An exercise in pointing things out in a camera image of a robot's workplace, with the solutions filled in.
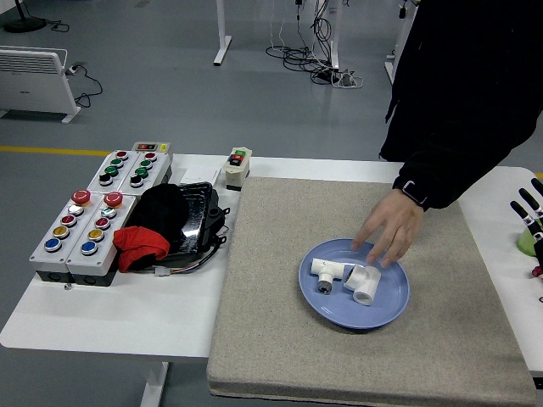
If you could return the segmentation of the person's left hand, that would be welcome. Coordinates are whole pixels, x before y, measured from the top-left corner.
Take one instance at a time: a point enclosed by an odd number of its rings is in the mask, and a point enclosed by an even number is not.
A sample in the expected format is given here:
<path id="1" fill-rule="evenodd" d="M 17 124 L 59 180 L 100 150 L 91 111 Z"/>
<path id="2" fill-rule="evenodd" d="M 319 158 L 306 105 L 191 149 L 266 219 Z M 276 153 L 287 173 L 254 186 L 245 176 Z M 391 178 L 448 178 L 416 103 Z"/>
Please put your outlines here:
<path id="1" fill-rule="evenodd" d="M 372 264 L 382 257 L 381 265 L 387 267 L 406 254 L 422 228 L 423 216 L 422 207 L 401 190 L 393 189 L 372 208 L 353 238 L 351 249 L 357 250 L 382 228 L 366 262 Z"/>

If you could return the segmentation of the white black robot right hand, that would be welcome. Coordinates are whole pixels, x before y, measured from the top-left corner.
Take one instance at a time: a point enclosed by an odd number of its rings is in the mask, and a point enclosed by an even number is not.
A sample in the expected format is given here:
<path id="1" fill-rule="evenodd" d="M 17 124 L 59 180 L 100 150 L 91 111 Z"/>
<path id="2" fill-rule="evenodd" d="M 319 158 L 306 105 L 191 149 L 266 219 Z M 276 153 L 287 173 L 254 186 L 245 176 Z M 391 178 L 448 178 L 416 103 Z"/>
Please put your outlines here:
<path id="1" fill-rule="evenodd" d="M 512 200 L 510 206 L 521 218 L 525 230 L 516 241 L 517 248 L 528 256 L 535 257 L 538 265 L 531 271 L 533 278 L 542 277 L 542 204 L 525 188 L 518 189 L 520 197 L 534 211 L 533 215 L 517 201 Z"/>

